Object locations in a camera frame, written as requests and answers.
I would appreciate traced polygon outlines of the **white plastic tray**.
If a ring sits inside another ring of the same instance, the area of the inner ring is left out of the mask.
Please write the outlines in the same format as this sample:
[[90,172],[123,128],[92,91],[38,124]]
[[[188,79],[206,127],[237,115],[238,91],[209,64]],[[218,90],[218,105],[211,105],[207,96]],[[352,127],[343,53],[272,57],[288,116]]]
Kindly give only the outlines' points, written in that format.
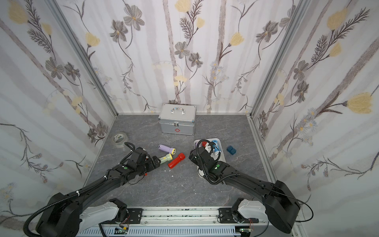
[[[222,147],[222,143],[220,141],[220,139],[218,138],[208,138],[208,141],[212,142],[213,140],[217,140],[218,143],[219,143],[219,147],[220,147],[220,150],[221,150],[221,156],[220,158],[218,159],[218,161],[221,161],[221,162],[226,162],[226,158],[225,158],[225,152],[223,150],[223,147]],[[204,147],[202,146],[202,142],[200,143],[200,146],[198,147],[198,151],[199,151],[199,154],[202,155],[203,157],[203,161],[205,162],[205,167],[207,167],[208,169],[211,169],[212,166],[215,161],[217,160],[217,158],[214,157],[213,153],[212,154],[209,154],[205,149]]]

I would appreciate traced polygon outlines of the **purple flashlight yellow rim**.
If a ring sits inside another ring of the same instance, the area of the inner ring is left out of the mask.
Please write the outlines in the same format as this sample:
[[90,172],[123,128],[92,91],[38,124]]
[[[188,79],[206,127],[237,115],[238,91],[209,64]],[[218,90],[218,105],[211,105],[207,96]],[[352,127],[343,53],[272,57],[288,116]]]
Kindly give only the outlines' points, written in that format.
[[158,145],[158,149],[167,153],[170,153],[171,155],[174,155],[176,153],[176,148],[168,147],[163,144]]

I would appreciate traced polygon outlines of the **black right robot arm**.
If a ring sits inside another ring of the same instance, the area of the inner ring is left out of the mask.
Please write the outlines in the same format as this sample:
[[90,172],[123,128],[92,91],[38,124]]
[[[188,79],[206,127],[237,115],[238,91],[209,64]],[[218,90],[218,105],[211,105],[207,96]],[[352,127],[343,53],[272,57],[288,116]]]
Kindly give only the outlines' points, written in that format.
[[244,174],[225,162],[214,160],[203,147],[192,150],[189,160],[203,171],[203,178],[210,184],[224,182],[256,197],[265,207],[269,222],[278,230],[291,233],[301,205],[286,184],[279,180],[266,182]]

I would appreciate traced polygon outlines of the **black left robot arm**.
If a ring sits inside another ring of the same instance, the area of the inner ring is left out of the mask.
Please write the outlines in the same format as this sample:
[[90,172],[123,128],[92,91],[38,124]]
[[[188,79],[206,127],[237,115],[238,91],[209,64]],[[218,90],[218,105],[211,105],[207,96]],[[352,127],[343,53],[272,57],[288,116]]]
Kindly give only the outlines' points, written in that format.
[[136,176],[144,176],[160,167],[161,161],[141,147],[135,149],[118,165],[106,171],[93,183],[68,193],[55,194],[48,204],[31,214],[23,225],[28,237],[74,237],[84,221],[80,215],[95,201]]

